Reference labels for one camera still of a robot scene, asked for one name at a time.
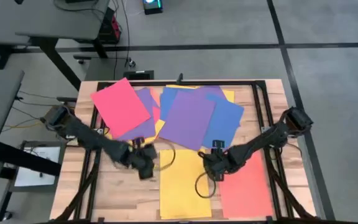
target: purple paper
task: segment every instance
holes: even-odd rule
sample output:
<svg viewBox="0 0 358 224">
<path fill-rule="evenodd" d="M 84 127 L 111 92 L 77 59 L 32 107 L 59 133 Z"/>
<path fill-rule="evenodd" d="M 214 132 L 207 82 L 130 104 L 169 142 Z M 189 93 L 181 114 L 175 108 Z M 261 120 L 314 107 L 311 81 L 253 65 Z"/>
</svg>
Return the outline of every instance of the purple paper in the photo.
<svg viewBox="0 0 358 224">
<path fill-rule="evenodd" d="M 154 118 L 153 118 L 153 97 L 150 94 L 150 89 L 143 88 L 135 91 L 141 102 L 146 107 L 147 112 L 151 115 L 150 119 L 138 125 L 136 128 L 126 132 L 118 140 L 132 140 L 138 137 L 152 137 L 155 136 Z"/>
<path fill-rule="evenodd" d="M 214 107 L 213 101 L 178 91 L 159 136 L 198 151 Z"/>
<path fill-rule="evenodd" d="M 202 98 L 206 98 L 207 95 L 212 94 L 226 100 L 226 97 L 219 86 L 201 86 L 194 90 L 194 94 Z"/>
</svg>

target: floor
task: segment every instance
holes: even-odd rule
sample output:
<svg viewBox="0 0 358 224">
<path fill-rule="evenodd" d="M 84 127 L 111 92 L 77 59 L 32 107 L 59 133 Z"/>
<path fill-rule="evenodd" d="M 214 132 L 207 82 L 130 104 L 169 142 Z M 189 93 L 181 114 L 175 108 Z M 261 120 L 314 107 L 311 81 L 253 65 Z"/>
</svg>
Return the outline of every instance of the floor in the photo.
<svg viewBox="0 0 358 224">
<path fill-rule="evenodd" d="M 309 168 L 317 211 L 324 212 L 323 205 L 329 198 L 337 220 L 358 222 L 358 44 L 338 44 L 358 42 L 358 0 L 273 0 L 283 39 L 276 34 L 278 27 L 268 2 L 163 0 L 164 13 L 145 16 L 140 1 L 124 0 L 131 45 L 152 46 L 130 51 L 130 56 L 138 70 L 154 70 L 155 79 L 176 79 L 180 73 L 188 79 L 282 79 L 288 102 L 299 105 L 301 101 L 314 121 L 312 137 L 323 179 L 314 178 L 312 168 L 315 167 L 311 167 L 308 153 L 304 153 L 304 161 Z M 120 5 L 117 19 L 123 33 L 119 45 L 127 46 L 121 2 Z M 284 43 L 306 45 L 294 49 Z M 220 47 L 211 49 L 206 44 Z M 231 45 L 225 48 L 222 44 Z M 261 49 L 246 44 L 280 44 L 281 47 Z M 174 50 L 158 50 L 159 45 L 176 46 Z M 200 46 L 185 50 L 180 45 Z M 81 79 L 85 78 L 88 64 L 78 64 L 72 55 L 78 53 L 77 47 L 83 46 L 86 45 L 72 40 L 60 40 L 57 46 L 65 48 L 62 57 Z M 48 58 L 37 53 L 37 49 L 31 50 L 34 52 L 12 55 L 6 66 L 6 69 L 25 71 L 21 90 L 75 97 L 76 90 Z M 53 100 L 28 96 L 24 99 L 53 103 Z M 20 103 L 15 106 L 35 116 L 42 116 L 48 110 Z M 25 115 L 11 111 L 7 124 L 26 119 Z M 13 146 L 24 139 L 54 141 L 55 135 L 36 126 L 6 131 L 0 137 L 0 141 Z M 304 141 L 300 144 L 306 150 Z M 313 185 L 322 181 L 328 197 L 317 191 L 317 184 Z M 1 180 L 0 193 L 5 188 L 6 183 Z M 15 217 L 6 223 L 47 221 L 53 197 L 52 190 L 14 193 L 9 210 Z"/>
</svg>

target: construction paper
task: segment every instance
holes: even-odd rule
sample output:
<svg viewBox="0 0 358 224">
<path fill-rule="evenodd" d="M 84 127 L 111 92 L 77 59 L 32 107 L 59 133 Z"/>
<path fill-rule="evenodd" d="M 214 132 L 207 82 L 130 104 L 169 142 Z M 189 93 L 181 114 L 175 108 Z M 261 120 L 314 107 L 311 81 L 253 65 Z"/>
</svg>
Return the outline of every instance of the construction paper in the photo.
<svg viewBox="0 0 358 224">
<path fill-rule="evenodd" d="M 193 92 L 193 89 L 186 89 L 186 88 L 168 88 L 164 87 L 163 92 L 160 96 L 160 104 L 161 104 L 161 112 L 160 112 L 160 119 L 166 120 L 168 112 L 171 109 L 171 105 L 173 100 L 175 99 L 178 91 L 185 91 L 185 92 Z"/>
<path fill-rule="evenodd" d="M 153 106 L 160 107 L 160 95 L 153 88 L 150 88 L 150 93 L 154 99 Z"/>
<path fill-rule="evenodd" d="M 224 218 L 252 218 L 273 215 L 273 205 L 261 151 L 253 153 L 244 167 L 225 174 L 219 182 Z"/>
<path fill-rule="evenodd" d="M 141 102 L 146 107 L 147 112 L 149 114 L 153 114 L 153 97 L 150 94 L 149 88 L 143 88 L 141 90 L 135 91 Z M 138 125 L 134 129 L 126 132 L 121 137 L 117 138 L 118 140 L 132 140 L 138 137 L 152 137 L 155 135 L 155 128 L 154 128 L 154 118 L 153 116 L 149 118 L 147 121 L 143 122 L 142 124 Z"/>
<path fill-rule="evenodd" d="M 208 94 L 214 94 L 222 99 L 226 99 L 219 86 L 201 86 L 194 91 L 194 94 L 200 97 L 206 97 Z"/>
<path fill-rule="evenodd" d="M 160 164 L 172 160 L 170 149 L 160 151 Z M 160 215 L 161 219 L 184 219 L 211 217 L 211 202 L 201 198 L 195 191 L 195 180 L 204 171 L 203 161 L 197 152 L 177 149 L 175 162 L 160 173 Z M 208 195 L 208 180 L 200 178 L 197 189 L 201 195 Z"/>
<path fill-rule="evenodd" d="M 240 126 L 244 107 L 230 103 L 217 95 L 207 95 L 206 99 L 215 102 L 215 109 L 209 121 L 203 146 L 212 148 L 213 140 L 221 140 L 226 147 L 229 147 Z"/>
<path fill-rule="evenodd" d="M 160 137 L 199 150 L 214 107 L 213 101 L 178 91 Z"/>
<path fill-rule="evenodd" d="M 181 86 L 181 85 L 166 85 L 166 87 L 169 88 L 186 88 L 186 89 L 196 89 L 197 87 L 191 87 L 191 86 Z"/>
<path fill-rule="evenodd" d="M 114 138 L 151 117 L 126 78 L 93 93 L 91 98 Z"/>
<path fill-rule="evenodd" d="M 149 143 L 154 142 L 154 140 L 158 138 L 158 134 L 161 131 L 164 124 L 165 124 L 165 121 L 158 120 L 155 124 L 155 136 L 144 139 L 144 143 L 149 144 Z"/>
<path fill-rule="evenodd" d="M 153 118 L 154 123 L 156 123 L 160 119 L 160 108 L 153 106 Z"/>
<path fill-rule="evenodd" d="M 231 91 L 231 90 L 222 90 L 222 91 L 223 91 L 223 94 L 226 97 L 226 99 L 229 102 L 234 103 L 234 91 Z"/>
</svg>

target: wooden tabletop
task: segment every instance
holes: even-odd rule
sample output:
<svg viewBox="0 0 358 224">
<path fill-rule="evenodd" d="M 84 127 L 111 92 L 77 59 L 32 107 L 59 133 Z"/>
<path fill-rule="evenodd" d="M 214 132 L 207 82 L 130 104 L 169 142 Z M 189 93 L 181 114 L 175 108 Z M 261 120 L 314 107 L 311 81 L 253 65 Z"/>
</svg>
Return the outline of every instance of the wooden tabletop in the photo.
<svg viewBox="0 0 358 224">
<path fill-rule="evenodd" d="M 288 108 L 287 99 L 281 80 L 266 80 L 266 85 L 273 118 L 276 122 L 282 112 Z M 83 82 L 78 95 L 75 114 L 82 122 L 88 125 L 91 122 L 94 107 L 90 94 L 96 91 L 97 86 L 98 82 Z M 260 129 L 251 87 L 233 85 L 221 86 L 221 88 L 235 91 L 234 102 L 245 109 L 241 126 L 237 129 L 232 144 L 244 144 L 258 136 Z M 153 89 L 158 93 L 162 92 L 162 86 L 153 86 Z M 293 139 L 289 140 L 289 142 L 297 145 L 297 142 Z M 183 149 L 183 146 L 174 145 L 175 148 Z M 155 148 L 158 151 L 159 149 L 166 148 L 166 145 L 157 143 Z M 66 149 L 50 218 L 59 216 L 76 194 L 80 183 L 84 155 L 85 151 L 82 148 L 68 147 Z M 305 209 L 312 215 L 315 215 L 299 150 L 292 146 L 285 146 L 283 148 L 282 160 L 289 189 Z M 102 153 L 92 220 L 96 221 L 98 217 L 104 217 L 106 222 L 152 222 L 161 220 L 159 215 L 160 194 L 158 181 L 160 175 L 158 172 L 155 172 L 154 176 L 152 180 L 140 181 L 135 170 L 122 170 L 114 167 L 109 157 L 105 153 Z M 285 216 L 283 195 L 279 194 L 279 197 L 283 215 Z M 84 196 L 84 202 L 87 202 L 87 198 L 88 194 Z M 219 194 L 211 198 L 211 208 L 213 216 L 208 218 L 208 220 L 227 220 L 223 218 Z M 86 203 L 83 203 L 81 218 L 85 217 L 85 210 Z M 240 220 L 265 220 L 265 217 L 241 218 Z"/>
</svg>

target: blue paper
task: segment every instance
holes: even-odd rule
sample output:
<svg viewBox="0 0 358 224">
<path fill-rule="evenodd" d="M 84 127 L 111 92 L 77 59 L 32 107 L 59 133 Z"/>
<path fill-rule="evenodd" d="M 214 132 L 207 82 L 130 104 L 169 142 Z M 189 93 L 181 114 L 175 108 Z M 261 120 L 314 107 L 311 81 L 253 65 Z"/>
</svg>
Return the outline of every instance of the blue paper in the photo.
<svg viewBox="0 0 358 224">
<path fill-rule="evenodd" d="M 215 102 L 207 128 L 203 146 L 212 148 L 213 140 L 224 141 L 225 147 L 229 147 L 233 141 L 237 128 L 240 126 L 244 107 L 231 103 L 217 95 L 207 95 L 207 100 Z"/>
<path fill-rule="evenodd" d="M 173 100 L 175 99 L 178 91 L 185 91 L 185 92 L 191 93 L 194 90 L 184 89 L 184 88 L 164 87 L 163 92 L 160 95 L 160 106 L 161 106 L 160 119 L 161 120 L 166 121 L 168 112 L 171 109 Z"/>
</svg>

